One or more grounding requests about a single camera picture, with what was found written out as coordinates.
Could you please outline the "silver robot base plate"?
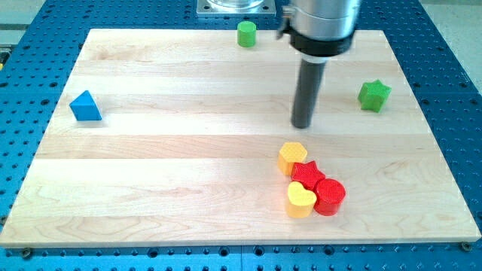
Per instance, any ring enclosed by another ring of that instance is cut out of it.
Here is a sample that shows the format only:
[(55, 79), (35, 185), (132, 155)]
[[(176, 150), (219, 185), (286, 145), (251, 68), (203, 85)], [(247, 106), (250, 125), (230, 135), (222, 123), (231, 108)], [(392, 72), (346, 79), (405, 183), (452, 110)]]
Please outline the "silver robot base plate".
[(274, 0), (197, 0), (198, 17), (275, 15)]

